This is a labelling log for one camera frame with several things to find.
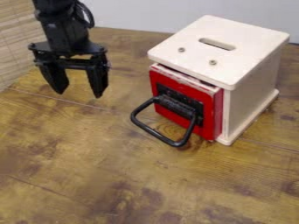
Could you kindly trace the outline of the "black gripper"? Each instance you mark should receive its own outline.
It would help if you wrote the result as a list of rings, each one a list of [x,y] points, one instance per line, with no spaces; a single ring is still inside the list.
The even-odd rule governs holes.
[[[29,44],[28,49],[52,90],[61,95],[69,85],[64,67],[82,69],[98,98],[108,87],[108,59],[106,48],[89,40],[89,29],[94,26],[89,8],[36,7],[33,14],[45,41]]]

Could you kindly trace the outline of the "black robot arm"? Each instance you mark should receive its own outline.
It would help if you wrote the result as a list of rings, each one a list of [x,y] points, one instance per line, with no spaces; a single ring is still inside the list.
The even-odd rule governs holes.
[[[32,3],[46,40],[30,43],[28,49],[42,78],[61,95],[69,85],[65,70],[84,70],[98,98],[108,87],[108,50],[89,41],[94,20],[88,7],[80,0],[32,0]]]

